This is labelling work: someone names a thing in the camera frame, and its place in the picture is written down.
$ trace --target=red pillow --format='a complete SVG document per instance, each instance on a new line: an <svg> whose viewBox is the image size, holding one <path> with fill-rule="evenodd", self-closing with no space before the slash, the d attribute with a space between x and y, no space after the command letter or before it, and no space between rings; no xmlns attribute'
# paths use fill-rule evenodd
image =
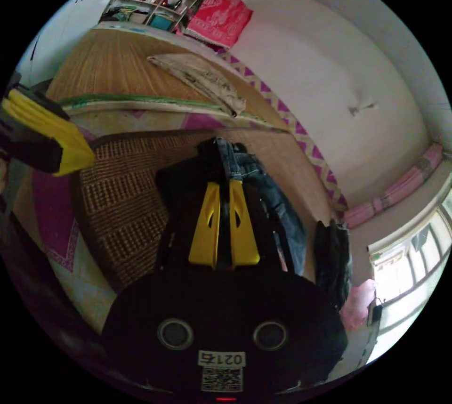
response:
<svg viewBox="0 0 452 404"><path fill-rule="evenodd" d="M252 14L242 0L204 0L188 23L185 35L230 49Z"/></svg>

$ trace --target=window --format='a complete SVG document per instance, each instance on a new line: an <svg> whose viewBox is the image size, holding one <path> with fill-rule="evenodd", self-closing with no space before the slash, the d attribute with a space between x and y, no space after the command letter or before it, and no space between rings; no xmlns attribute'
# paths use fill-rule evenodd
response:
<svg viewBox="0 0 452 404"><path fill-rule="evenodd" d="M447 197L443 201L443 208L449 214L449 217L452 219L452 189L449 191Z"/></svg>
<svg viewBox="0 0 452 404"><path fill-rule="evenodd" d="M389 302L425 280L452 245L452 230L440 208L395 247L374 255L377 297Z"/></svg>
<svg viewBox="0 0 452 404"><path fill-rule="evenodd" d="M377 344L367 363L390 349L424 308L443 273L452 246L452 190L416 230L397 245L371 255L384 302Z"/></svg>

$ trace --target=qr code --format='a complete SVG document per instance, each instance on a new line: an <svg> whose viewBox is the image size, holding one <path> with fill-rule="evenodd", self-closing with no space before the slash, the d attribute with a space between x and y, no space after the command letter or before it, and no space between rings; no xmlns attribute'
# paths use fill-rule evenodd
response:
<svg viewBox="0 0 452 404"><path fill-rule="evenodd" d="M202 391L241 392L242 388L242 368L202 369Z"/></svg>

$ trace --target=bamboo mat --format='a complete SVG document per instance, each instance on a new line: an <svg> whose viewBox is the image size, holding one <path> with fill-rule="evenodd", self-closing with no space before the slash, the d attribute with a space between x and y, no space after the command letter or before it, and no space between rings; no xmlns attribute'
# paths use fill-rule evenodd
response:
<svg viewBox="0 0 452 404"><path fill-rule="evenodd" d="M54 101L85 94L148 95L209 102L206 96L149 63L155 54L187 53L167 41L116 29L91 29L72 49L47 90ZM249 83L210 62L246 100L246 113L288 130L278 112Z"/></svg>
<svg viewBox="0 0 452 404"><path fill-rule="evenodd" d="M120 292L152 272L168 221L155 185L159 169L196 156L203 140L221 136L256 154L306 227L305 277L315 282L315 225L329 223L330 200L314 168L290 133L263 129L134 132L92 143L94 167L74 175L73 209L81 235L111 287Z"/></svg>

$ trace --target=purple zigzag pattern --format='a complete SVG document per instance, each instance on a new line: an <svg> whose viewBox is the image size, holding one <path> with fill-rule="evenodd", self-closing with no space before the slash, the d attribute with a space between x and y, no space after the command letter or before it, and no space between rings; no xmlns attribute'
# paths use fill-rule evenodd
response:
<svg viewBox="0 0 452 404"><path fill-rule="evenodd" d="M326 163L320 149L314 144L307 131L303 128L301 123L290 112L290 109L281 101L254 72L242 63L237 57L233 56L224 49L218 51L218 56L231 64L254 88L259 90L261 95L268 101L268 103L279 113L282 120L289 126L293 136L296 138L298 145L311 161L315 171L320 177L326 192L331 198L333 207L339 213L348 209L345 196L338 186L338 182L334 173Z"/></svg>

